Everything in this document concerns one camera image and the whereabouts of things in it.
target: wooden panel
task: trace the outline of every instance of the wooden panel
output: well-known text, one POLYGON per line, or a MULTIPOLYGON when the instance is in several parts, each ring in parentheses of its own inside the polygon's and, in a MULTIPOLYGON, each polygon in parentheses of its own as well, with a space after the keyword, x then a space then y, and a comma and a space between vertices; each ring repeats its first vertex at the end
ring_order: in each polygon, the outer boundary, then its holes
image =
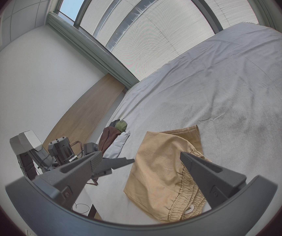
MULTIPOLYGON (((63 136, 67 136, 70 143, 85 143, 124 87, 110 74, 105 75, 68 109, 47 136, 43 147, 48 151, 48 144, 63 136)), ((78 154, 79 144, 72 149, 78 154)))

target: mattress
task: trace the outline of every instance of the mattress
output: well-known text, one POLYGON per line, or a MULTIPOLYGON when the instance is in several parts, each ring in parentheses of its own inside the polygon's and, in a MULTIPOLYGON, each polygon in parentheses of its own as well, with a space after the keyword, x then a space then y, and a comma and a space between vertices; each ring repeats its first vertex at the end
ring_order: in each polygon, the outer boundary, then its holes
MULTIPOLYGON (((147 131, 197 124, 207 158, 245 174, 247 183, 256 175, 277 183, 248 235, 281 207, 282 34, 276 30, 239 23, 201 42, 133 86, 108 123, 119 118, 130 131, 119 157, 135 158, 147 131)), ((86 191, 105 221, 156 224, 123 192, 130 169, 113 170, 86 191)))

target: bed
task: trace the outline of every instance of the bed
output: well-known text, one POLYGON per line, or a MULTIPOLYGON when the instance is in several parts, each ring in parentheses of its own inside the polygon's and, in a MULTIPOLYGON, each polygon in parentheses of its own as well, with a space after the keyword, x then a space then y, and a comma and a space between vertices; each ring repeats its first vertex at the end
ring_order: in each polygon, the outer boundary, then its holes
MULTIPOLYGON (((281 207, 282 34, 276 30, 239 23, 201 42, 133 86, 108 124, 119 118, 131 134, 120 157, 134 158, 147 131, 197 124, 207 158, 245 174, 247 183, 259 174, 277 183, 248 235, 281 207)), ((114 170, 85 189, 104 221, 156 224, 123 192, 130 169, 114 170)))

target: brown cloth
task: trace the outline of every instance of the brown cloth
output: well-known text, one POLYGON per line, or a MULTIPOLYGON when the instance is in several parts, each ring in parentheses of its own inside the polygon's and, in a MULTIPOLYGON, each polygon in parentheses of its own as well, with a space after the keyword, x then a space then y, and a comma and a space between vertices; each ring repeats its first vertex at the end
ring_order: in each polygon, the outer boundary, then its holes
POLYGON ((180 160, 181 151, 205 158, 197 126, 147 132, 124 188, 136 206, 161 222, 196 216, 206 202, 180 160))
POLYGON ((103 154, 121 132, 114 127, 106 127, 99 141, 99 151, 103 154))

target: rolled green garment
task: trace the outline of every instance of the rolled green garment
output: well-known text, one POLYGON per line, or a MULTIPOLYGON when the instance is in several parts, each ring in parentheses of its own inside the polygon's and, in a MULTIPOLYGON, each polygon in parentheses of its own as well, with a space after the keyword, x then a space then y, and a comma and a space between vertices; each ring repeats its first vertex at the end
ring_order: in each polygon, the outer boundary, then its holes
POLYGON ((127 128, 127 123, 124 120, 120 120, 116 122, 115 128, 118 129, 120 132, 124 132, 127 128))

